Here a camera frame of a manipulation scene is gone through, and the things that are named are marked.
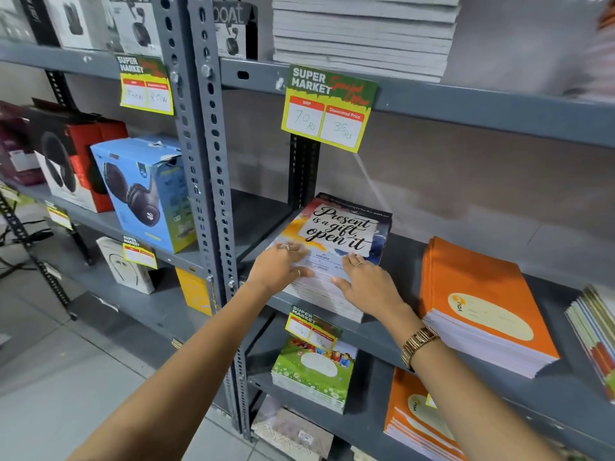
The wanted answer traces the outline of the person's left hand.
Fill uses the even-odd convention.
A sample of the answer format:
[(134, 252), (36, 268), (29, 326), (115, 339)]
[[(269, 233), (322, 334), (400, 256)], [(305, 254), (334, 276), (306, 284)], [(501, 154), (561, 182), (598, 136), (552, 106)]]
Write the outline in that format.
[(268, 297), (280, 293), (296, 279), (287, 279), (289, 269), (309, 254), (309, 249), (297, 242), (276, 241), (253, 263), (245, 286), (257, 287)]

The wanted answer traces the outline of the person's right hand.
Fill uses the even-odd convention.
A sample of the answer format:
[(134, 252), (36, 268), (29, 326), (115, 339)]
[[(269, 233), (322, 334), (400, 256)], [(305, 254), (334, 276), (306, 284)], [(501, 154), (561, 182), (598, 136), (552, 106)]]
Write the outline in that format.
[(342, 269), (355, 291), (352, 305), (360, 311), (375, 317), (388, 328), (402, 318), (416, 318), (391, 276), (381, 267), (369, 263), (361, 255), (349, 254), (342, 257)]

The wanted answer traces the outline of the stack of script-print notebooks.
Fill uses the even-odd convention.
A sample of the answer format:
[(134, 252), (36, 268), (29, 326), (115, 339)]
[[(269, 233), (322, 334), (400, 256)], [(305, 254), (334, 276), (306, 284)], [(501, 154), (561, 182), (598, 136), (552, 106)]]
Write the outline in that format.
[(391, 225), (389, 212), (319, 193), (272, 242), (303, 245), (308, 254), (298, 265), (314, 273), (313, 277), (297, 279), (283, 292), (361, 323), (364, 313), (345, 299), (330, 279), (350, 280), (342, 268), (342, 258), (350, 253), (379, 265)]

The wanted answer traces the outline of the person's left forearm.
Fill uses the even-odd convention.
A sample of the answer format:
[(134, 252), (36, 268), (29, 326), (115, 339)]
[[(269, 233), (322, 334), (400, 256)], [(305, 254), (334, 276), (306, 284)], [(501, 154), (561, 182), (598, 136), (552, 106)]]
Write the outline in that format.
[(181, 461), (272, 295), (270, 287), (248, 280), (66, 461)]

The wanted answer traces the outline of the person's right forearm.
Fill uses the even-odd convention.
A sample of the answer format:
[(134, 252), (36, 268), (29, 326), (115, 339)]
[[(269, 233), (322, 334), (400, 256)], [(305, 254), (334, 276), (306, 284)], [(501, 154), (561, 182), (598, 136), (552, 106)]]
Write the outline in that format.
[(416, 350), (410, 364), (469, 461), (562, 461), (441, 339)]

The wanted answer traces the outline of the stack of green picture notebooks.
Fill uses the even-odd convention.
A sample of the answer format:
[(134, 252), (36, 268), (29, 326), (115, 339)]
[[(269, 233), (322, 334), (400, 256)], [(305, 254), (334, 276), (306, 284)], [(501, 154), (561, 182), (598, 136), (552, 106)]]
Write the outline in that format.
[(342, 341), (325, 351), (290, 336), (271, 370), (273, 384), (343, 414), (357, 354)]

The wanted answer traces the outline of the gold wristwatch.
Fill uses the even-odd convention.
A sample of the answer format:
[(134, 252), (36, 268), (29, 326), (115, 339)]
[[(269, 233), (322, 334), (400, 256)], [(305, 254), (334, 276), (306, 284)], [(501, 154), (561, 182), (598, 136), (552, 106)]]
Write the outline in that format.
[(411, 335), (401, 348), (401, 359), (405, 367), (410, 372), (414, 372), (411, 362), (416, 352), (426, 344), (438, 340), (441, 340), (440, 335), (429, 326), (423, 326), (419, 331)]

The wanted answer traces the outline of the stack of orange notebooks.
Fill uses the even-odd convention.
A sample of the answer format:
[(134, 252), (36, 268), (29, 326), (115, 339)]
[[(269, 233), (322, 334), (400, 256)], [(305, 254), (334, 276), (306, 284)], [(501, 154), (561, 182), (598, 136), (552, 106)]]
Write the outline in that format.
[(438, 237), (422, 258), (418, 313), (450, 348), (530, 379), (560, 360), (519, 266)]
[(384, 433), (430, 459), (468, 461), (418, 376), (394, 369)]

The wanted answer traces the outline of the beige patterned paper pack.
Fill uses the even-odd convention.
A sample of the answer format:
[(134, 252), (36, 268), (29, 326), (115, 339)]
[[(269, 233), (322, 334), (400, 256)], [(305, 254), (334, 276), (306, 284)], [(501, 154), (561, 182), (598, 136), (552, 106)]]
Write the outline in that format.
[(251, 431), (293, 461), (325, 461), (334, 435), (265, 395)]

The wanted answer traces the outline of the large green yellow price tag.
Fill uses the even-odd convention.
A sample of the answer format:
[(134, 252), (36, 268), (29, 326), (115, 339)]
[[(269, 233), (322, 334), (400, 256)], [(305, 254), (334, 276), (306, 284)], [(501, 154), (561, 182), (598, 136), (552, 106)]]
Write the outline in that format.
[(283, 131), (358, 153), (378, 82), (292, 64), (285, 85)]

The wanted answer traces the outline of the blue headphone box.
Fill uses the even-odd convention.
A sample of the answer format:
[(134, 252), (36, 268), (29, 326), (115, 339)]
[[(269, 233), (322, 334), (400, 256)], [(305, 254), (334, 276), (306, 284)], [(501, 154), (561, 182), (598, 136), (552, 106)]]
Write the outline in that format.
[(124, 232), (171, 253), (196, 242), (177, 138), (150, 134), (104, 141), (90, 148)]

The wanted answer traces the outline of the white neckband earphone box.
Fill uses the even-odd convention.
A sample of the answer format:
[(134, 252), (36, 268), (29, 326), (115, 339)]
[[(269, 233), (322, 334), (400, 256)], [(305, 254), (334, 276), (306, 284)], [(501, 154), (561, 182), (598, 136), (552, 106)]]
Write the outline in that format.
[(96, 240), (104, 260), (117, 283), (143, 294), (152, 294), (155, 290), (150, 268), (124, 258), (122, 244), (109, 237)]

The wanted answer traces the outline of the grey metal shelving rack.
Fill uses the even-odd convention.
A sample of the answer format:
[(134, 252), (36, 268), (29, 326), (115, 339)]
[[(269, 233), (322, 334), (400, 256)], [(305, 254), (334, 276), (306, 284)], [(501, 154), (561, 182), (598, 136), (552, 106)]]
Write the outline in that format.
[[(214, 284), (220, 292), (220, 306), (230, 299), (239, 288), (235, 247), (239, 234), (235, 230), (232, 214), (231, 185), (228, 173), (227, 124), (223, 103), (224, 87), (230, 90), (248, 90), (257, 94), (282, 96), (286, 85), (285, 75), (289, 67), (281, 63), (247, 60), (220, 60), (208, 47), (214, 43), (213, 1), (186, 0), (184, 14), (189, 16), (191, 42), (196, 61), (196, 73), (201, 94), (203, 135), (198, 138), (201, 160), (205, 158), (209, 169), (209, 182), (205, 183), (207, 216), (210, 231), (215, 239), (216, 274)], [(377, 123), (388, 124), (384, 131), (394, 131), (394, 125), (408, 125), (394, 131), (399, 136), (398, 144), (389, 134), (376, 139), (374, 157), (383, 170), (399, 170), (403, 181), (393, 189), (411, 189), (420, 180), (429, 177), (433, 188), (444, 190), (434, 201), (448, 203), (442, 208), (453, 208), (453, 202), (473, 201), (465, 197), (462, 189), (477, 189), (485, 200), (497, 203), (505, 209), (523, 209), (519, 214), (531, 215), (529, 221), (544, 222), (547, 215), (556, 214), (556, 195), (564, 196), (564, 190), (572, 195), (581, 195), (581, 176), (591, 176), (590, 182), (603, 173), (606, 182), (598, 189), (615, 188), (615, 108), (605, 104), (579, 102), (553, 96), (527, 96), (434, 85), (405, 79), (383, 78), (381, 92), (376, 93), (375, 108)], [(436, 136), (442, 131), (444, 143), (452, 154), (437, 155), (435, 143), (427, 146), (421, 138), (428, 131)], [(321, 157), (322, 145), (309, 144), (307, 138), (289, 138), (288, 189), (290, 207), (294, 211), (303, 208), (301, 203), (316, 191), (319, 169), (325, 171)], [(470, 165), (468, 179), (461, 176), (444, 177), (444, 163), (460, 162), (461, 169)], [(522, 176), (521, 181), (497, 179), (486, 180), (488, 163), (501, 163), (496, 176)], [(513, 163), (521, 165), (520, 173)], [(321, 182), (325, 174), (321, 171)], [(608, 195), (602, 206), (592, 206), (588, 199), (578, 199), (580, 209), (587, 209), (588, 221), (596, 222), (597, 232), (610, 238), (598, 237), (589, 240), (589, 247), (573, 250), (575, 239), (566, 238), (558, 225), (535, 224), (533, 236), (525, 229), (516, 212), (511, 216), (477, 219), (479, 223), (470, 231), (463, 232), (461, 221), (453, 225), (453, 235), (459, 235), (458, 244), (470, 247), (471, 241), (491, 255), (518, 255), (516, 262), (527, 272), (528, 284), (536, 295), (541, 311), (547, 315), (547, 326), (555, 336), (555, 344), (563, 353), (563, 364), (552, 364), (542, 380), (530, 383), (527, 379), (513, 377), (493, 364), (475, 358), (464, 358), (481, 375), (488, 377), (490, 384), (501, 390), (515, 409), (525, 411), (527, 416), (537, 416), (535, 427), (545, 434), (567, 442), (596, 459), (615, 461), (615, 406), (599, 396), (598, 377), (592, 372), (589, 357), (581, 349), (578, 339), (573, 338), (572, 326), (564, 317), (567, 300), (572, 300), (576, 290), (572, 286), (592, 279), (596, 274), (599, 283), (615, 275), (615, 263), (605, 257), (607, 240), (615, 242), (615, 221), (603, 216), (615, 214), (615, 194)], [(531, 253), (560, 255), (555, 266), (539, 265), (528, 257)]]
[[(201, 107), (197, 103), (198, 82), (193, 54), (188, 48), (192, 46), (189, 33), (188, 0), (154, 0), (157, 4), (163, 1), (163, 6), (154, 6), (156, 21), (159, 23), (160, 38), (174, 40), (175, 46), (165, 47), (163, 69), (172, 80), (171, 92), (176, 103), (175, 124), (181, 133), (181, 148), (185, 154), (194, 157), (196, 164), (196, 182), (188, 181), (191, 208), (195, 216), (204, 216), (204, 229), (197, 226), (199, 240), (188, 247), (184, 253), (168, 253), (162, 248), (156, 248), (158, 260), (171, 264), (177, 263), (182, 269), (193, 270), (193, 273), (207, 282), (208, 293), (212, 304), (215, 304), (219, 294), (219, 273), (214, 272), (217, 261), (217, 242), (214, 242), (214, 252), (206, 251), (207, 242), (211, 241), (211, 226), (215, 225), (213, 218), (213, 203), (205, 201), (211, 196), (207, 184), (209, 181), (209, 161), (204, 130), (199, 123), (202, 117)], [(120, 82), (120, 68), (116, 56), (112, 53), (88, 50), (64, 50), (54, 46), (34, 45), (29, 43), (0, 40), (0, 62), (18, 64), (32, 68), (44, 69), (50, 84), (59, 80), (57, 99), (71, 99), (65, 80), (65, 74), (104, 78)], [(160, 287), (155, 293), (145, 295), (137, 293), (126, 286), (119, 286), (112, 280), (109, 267), (102, 261), (97, 261), (92, 267), (84, 270), (68, 269), (66, 262), (58, 264), (61, 271), (70, 278), (81, 283), (88, 290), (88, 295), (96, 299), (100, 305), (96, 312), (89, 312), (86, 307), (86, 297), (79, 296), (68, 303), (68, 313), (73, 319), (82, 315), (86, 317), (100, 316), (103, 308), (111, 310), (110, 317), (131, 317), (147, 327), (152, 333), (157, 333), (169, 344), (165, 352), (158, 353), (158, 348), (148, 349), (146, 356), (161, 359), (170, 353), (171, 346), (181, 347), (209, 319), (208, 316), (189, 308), (184, 304), (180, 291), (179, 280), (175, 273), (166, 273)]]

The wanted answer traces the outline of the stack of grey-white notebooks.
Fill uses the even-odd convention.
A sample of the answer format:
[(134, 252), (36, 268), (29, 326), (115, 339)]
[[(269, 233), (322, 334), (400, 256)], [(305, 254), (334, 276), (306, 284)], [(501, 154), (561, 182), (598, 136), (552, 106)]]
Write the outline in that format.
[(273, 0), (273, 59), (438, 84), (461, 0)]

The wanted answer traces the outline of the red black headphone box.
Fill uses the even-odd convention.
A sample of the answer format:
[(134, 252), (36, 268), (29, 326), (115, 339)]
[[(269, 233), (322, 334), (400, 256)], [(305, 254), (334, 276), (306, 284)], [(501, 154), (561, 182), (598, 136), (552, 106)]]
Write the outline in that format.
[(113, 211), (91, 147), (128, 137), (126, 124), (51, 104), (26, 106), (23, 116), (50, 193), (95, 213)]

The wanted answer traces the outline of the black white earbuds box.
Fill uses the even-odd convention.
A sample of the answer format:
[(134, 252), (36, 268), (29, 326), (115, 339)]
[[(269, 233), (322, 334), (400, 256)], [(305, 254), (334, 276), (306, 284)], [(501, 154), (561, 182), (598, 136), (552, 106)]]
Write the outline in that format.
[(0, 0), (0, 38), (37, 44), (19, 0)]
[(152, 0), (108, 0), (122, 50), (162, 59)]
[(61, 47), (93, 50), (88, 29), (94, 0), (44, 0)]
[(258, 8), (242, 0), (214, 0), (220, 58), (258, 60)]

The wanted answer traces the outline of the black metal stand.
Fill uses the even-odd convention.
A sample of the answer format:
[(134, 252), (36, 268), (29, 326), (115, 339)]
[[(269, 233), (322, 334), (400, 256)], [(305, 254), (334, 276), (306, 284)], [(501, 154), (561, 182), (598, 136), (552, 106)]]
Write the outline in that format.
[(19, 201), (19, 193), (16, 195), (16, 200), (9, 202), (4, 195), (4, 193), (8, 192), (8, 190), (0, 189), (0, 214), (4, 217), (7, 228), (10, 230), (18, 243), (25, 249), (29, 260), (34, 264), (36, 270), (43, 276), (47, 285), (62, 304), (69, 319), (71, 321), (76, 321), (78, 318), (77, 315), (72, 311), (69, 311), (68, 307), (71, 299), (69, 299), (68, 295), (65, 293), (59, 279), (47, 268), (47, 264), (40, 261), (34, 255), (33, 248), (35, 247), (35, 242), (33, 241), (33, 236), (27, 232), (23, 223), (20, 221), (20, 218), (16, 215), (15, 209), (17, 208), (17, 202)]

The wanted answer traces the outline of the stack of striped colourful notebooks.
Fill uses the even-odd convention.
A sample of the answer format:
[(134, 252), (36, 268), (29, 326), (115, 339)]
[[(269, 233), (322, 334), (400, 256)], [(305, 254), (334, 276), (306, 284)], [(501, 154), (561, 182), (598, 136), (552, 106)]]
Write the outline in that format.
[(615, 289), (586, 286), (565, 310), (565, 317), (615, 406)]

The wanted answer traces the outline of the maroon box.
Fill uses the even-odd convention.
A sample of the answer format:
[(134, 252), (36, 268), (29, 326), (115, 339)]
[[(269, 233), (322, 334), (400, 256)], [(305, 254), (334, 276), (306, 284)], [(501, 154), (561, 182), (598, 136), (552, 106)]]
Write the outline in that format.
[(45, 183), (20, 106), (0, 100), (0, 175), (21, 185)]

